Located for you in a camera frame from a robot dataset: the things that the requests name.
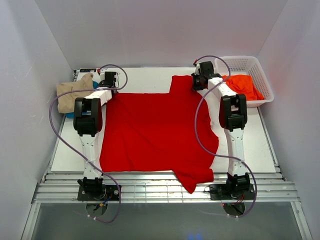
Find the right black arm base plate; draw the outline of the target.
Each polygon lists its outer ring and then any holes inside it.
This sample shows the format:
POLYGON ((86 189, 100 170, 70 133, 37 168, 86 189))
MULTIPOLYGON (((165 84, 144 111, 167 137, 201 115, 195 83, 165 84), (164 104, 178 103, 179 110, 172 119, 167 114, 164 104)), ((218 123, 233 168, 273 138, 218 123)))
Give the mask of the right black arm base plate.
POLYGON ((204 188, 203 192, 209 194, 211 200, 253 200, 255 197, 255 189, 252 184, 249 190, 241 192, 231 192, 226 184, 210 184, 204 188))

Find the white plastic basket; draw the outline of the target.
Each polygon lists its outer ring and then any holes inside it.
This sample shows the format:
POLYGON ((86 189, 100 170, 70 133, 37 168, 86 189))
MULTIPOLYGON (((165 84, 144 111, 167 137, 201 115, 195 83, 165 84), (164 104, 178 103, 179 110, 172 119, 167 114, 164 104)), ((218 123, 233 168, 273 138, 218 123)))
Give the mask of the white plastic basket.
POLYGON ((257 90, 264 96, 264 100, 247 101, 249 108, 259 107, 264 103, 274 100, 274 95, 264 70, 256 57, 253 56, 223 56, 223 63, 219 59, 214 60, 216 71, 227 80, 234 75, 249 75, 252 77, 253 84, 257 90))

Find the orange t shirt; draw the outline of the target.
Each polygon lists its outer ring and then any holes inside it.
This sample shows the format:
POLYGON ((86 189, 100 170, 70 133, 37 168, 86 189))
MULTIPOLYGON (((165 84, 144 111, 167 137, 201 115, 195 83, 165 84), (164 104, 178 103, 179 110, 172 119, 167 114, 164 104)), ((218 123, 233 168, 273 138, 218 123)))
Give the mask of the orange t shirt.
POLYGON ((257 90, 250 75, 230 76, 225 83, 237 94, 244 94, 247 101, 263 101, 265 97, 257 90))

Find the aluminium frame rail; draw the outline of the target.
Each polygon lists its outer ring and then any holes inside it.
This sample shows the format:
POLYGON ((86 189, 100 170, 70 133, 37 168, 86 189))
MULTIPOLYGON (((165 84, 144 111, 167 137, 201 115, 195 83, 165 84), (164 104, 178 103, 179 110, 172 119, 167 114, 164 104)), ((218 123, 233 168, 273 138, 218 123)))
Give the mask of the aluminium frame rail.
MULTIPOLYGON (((34 203, 76 202, 80 174, 48 173, 36 187, 34 203)), ((123 203, 206 203, 210 201, 208 184, 197 185, 188 193, 172 172, 120 172, 112 177, 121 185, 123 203)), ((257 201, 298 202, 300 196, 295 183, 285 181, 280 172, 258 173, 257 201)))

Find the blue folded t shirt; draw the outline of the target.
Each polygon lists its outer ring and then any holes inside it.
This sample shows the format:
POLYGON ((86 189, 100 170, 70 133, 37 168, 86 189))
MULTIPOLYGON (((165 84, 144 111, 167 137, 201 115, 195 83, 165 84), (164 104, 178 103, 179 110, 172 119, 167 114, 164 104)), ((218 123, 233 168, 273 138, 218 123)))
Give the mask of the blue folded t shirt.
MULTIPOLYGON (((92 84, 93 84, 93 88, 94 88, 94 89, 97 89, 97 88, 98 88, 98 85, 99 85, 98 82, 93 81, 92 84)), ((68 119, 73 119, 73 118, 74 118, 74 113, 73 113, 73 112, 66 113, 66 114, 65 114, 65 117, 68 118, 68 119)))

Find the red t shirt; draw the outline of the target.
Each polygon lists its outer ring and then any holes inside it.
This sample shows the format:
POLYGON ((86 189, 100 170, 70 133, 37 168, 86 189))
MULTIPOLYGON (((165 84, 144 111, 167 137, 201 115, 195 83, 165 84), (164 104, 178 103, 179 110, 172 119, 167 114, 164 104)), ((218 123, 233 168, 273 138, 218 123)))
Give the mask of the red t shirt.
MULTIPOLYGON (((214 156, 198 143, 194 121, 201 95, 191 76, 173 76, 168 93, 118 93, 106 105, 100 166, 104 172, 173 171, 193 193, 212 182, 214 156)), ((211 129, 207 104, 197 117, 200 142, 216 153, 219 138, 211 129)))

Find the beige folded t shirt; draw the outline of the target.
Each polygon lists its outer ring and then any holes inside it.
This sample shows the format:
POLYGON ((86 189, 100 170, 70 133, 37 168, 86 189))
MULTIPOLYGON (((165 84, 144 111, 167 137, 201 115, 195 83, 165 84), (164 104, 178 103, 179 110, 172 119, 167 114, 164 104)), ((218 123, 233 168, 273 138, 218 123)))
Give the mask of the beige folded t shirt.
POLYGON ((56 86, 56 95, 70 92, 58 99, 57 109, 59 113, 73 113, 75 108, 75 99, 84 98, 93 93, 93 73, 86 73, 80 80, 75 82, 65 82, 56 86))

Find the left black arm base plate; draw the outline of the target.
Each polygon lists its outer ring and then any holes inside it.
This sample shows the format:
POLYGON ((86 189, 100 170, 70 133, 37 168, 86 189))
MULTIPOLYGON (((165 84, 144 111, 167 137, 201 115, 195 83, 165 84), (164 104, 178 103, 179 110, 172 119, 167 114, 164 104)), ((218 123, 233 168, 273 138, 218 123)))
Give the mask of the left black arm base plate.
POLYGON ((77 200, 78 201, 119 201, 120 191, 116 185, 102 185, 102 188, 95 189, 94 187, 79 187, 77 200))

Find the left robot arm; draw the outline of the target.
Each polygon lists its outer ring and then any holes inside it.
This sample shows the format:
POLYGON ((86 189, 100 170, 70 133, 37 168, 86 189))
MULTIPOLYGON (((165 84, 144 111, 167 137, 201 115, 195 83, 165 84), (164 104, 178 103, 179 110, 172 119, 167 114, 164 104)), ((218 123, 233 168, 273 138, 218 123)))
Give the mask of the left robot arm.
POLYGON ((82 152, 86 158, 83 179, 78 183, 85 194, 95 199, 101 198, 104 194, 99 150, 99 135, 104 125, 102 106, 117 92, 115 88, 118 80, 118 74, 114 71, 102 70, 98 75, 100 76, 98 87, 103 89, 77 97, 74 102, 73 117, 73 127, 79 135, 82 152))

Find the blue label sticker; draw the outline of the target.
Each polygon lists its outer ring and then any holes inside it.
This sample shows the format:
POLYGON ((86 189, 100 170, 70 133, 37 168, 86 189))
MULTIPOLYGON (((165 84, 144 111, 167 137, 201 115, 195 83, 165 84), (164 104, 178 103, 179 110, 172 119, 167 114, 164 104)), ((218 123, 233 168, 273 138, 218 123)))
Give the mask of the blue label sticker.
POLYGON ((81 68, 79 70, 80 73, 95 73, 96 71, 96 68, 81 68))

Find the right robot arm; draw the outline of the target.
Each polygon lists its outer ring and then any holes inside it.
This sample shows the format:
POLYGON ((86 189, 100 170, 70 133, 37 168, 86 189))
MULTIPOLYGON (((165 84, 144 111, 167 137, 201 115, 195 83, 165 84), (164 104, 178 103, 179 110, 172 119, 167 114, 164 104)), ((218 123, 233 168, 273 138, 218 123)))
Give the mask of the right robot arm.
POLYGON ((194 131, 196 140, 205 152, 214 157, 227 158, 229 160, 226 184, 215 188, 213 193, 219 196, 230 196, 231 198, 241 197, 250 190, 251 184, 244 162, 243 145, 244 128, 248 121, 246 96, 231 90, 223 77, 215 74, 211 61, 200 62, 195 60, 193 65, 195 66, 195 71, 191 74, 192 89, 200 91, 208 88, 195 112, 194 131), (198 113, 205 97, 211 92, 219 100, 218 122, 225 133, 228 155, 213 153, 206 149, 199 139, 197 129, 198 113))

